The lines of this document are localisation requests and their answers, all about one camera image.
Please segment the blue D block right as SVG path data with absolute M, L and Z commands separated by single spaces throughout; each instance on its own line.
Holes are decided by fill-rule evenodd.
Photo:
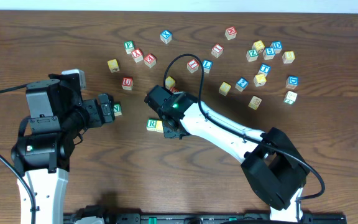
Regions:
M 294 90 L 299 84 L 299 79 L 296 76 L 289 76 L 286 80 L 286 88 Z

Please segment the blue D block upper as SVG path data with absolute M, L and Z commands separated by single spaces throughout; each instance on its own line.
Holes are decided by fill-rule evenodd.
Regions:
M 275 54 L 279 54 L 283 49 L 283 45 L 280 41 L 272 42 L 270 46 L 274 49 Z

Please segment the green 7 block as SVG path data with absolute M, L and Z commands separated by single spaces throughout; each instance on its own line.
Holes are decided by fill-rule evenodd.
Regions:
M 296 101 L 298 94 L 293 92 L 293 91 L 288 91 L 284 97 L 284 103 L 287 103 L 289 105 L 294 104 L 294 102 Z

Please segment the yellow S block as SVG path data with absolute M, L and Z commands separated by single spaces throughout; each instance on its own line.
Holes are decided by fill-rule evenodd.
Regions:
M 219 93 L 222 94 L 223 96 L 226 96 L 229 91 L 231 89 L 231 85 L 226 83 L 226 82 L 222 82 L 221 86 L 219 87 Z

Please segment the yellow O block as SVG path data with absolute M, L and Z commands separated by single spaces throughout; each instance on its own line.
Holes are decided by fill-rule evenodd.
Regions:
M 163 123 L 161 120 L 157 120 L 156 132 L 159 132 L 159 133 L 163 132 Z

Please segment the green F block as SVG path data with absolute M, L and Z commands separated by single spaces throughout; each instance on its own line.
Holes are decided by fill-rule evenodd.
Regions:
M 126 50 L 126 54 L 131 54 L 131 52 L 135 50 L 135 45 L 133 41 L 129 40 L 124 42 L 124 48 Z

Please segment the red I block beside L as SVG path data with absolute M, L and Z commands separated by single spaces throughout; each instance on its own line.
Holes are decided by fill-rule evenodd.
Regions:
M 191 59 L 188 63 L 187 63 L 187 69 L 189 70 L 190 73 L 194 73 L 199 69 L 199 63 L 197 62 L 196 59 Z

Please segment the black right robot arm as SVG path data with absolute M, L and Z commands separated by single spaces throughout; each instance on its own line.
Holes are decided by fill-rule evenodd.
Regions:
M 160 85 L 153 87 L 144 101 L 163 121 L 166 138 L 198 136 L 240 162 L 253 192 L 269 205 L 271 220 L 301 221 L 299 199 L 310 171 L 284 132 L 248 128 L 187 92 L 172 93 Z

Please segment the red I block upper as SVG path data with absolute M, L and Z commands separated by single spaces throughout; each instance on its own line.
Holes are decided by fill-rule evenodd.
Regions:
M 224 47 L 220 44 L 216 44 L 212 50 L 211 50 L 211 54 L 213 56 L 215 56 L 216 58 L 219 58 L 221 56 L 221 54 L 223 53 Z

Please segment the blue 2 block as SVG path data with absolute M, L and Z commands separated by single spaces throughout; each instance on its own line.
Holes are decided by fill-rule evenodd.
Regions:
M 249 84 L 249 82 L 248 82 L 245 78 L 241 77 L 241 78 L 237 81 L 235 88 L 236 88 L 238 91 L 244 91 L 244 90 L 246 89 L 246 87 L 248 86 L 248 84 Z

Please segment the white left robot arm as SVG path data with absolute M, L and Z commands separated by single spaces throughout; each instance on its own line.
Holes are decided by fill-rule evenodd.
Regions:
M 62 77 L 27 85 L 30 115 L 19 126 L 12 148 L 21 198 L 21 223 L 63 223 L 70 156 L 90 128 L 115 120 L 113 97 L 83 100 L 77 78 Z

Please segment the green R block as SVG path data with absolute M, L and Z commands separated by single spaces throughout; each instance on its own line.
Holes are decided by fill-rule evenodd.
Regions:
M 157 120 L 156 119 L 148 119 L 146 128 L 148 131 L 156 131 L 157 129 Z

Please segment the red X block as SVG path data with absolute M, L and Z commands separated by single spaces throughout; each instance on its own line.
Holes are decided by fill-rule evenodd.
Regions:
M 143 53 L 140 49 L 134 49 L 131 52 L 131 56 L 134 59 L 135 63 L 141 62 L 143 60 Z

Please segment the yellow block near U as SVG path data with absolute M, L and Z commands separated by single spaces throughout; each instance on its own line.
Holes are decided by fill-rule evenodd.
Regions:
M 165 88 L 170 90 L 171 88 L 174 88 L 175 85 L 176 85 L 176 81 L 172 77 L 167 77 L 165 79 Z

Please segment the blue T block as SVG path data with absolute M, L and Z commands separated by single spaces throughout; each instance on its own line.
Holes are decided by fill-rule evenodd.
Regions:
M 271 66 L 263 63 L 259 68 L 258 74 L 264 74 L 264 76 L 266 77 L 270 71 L 271 71 Z

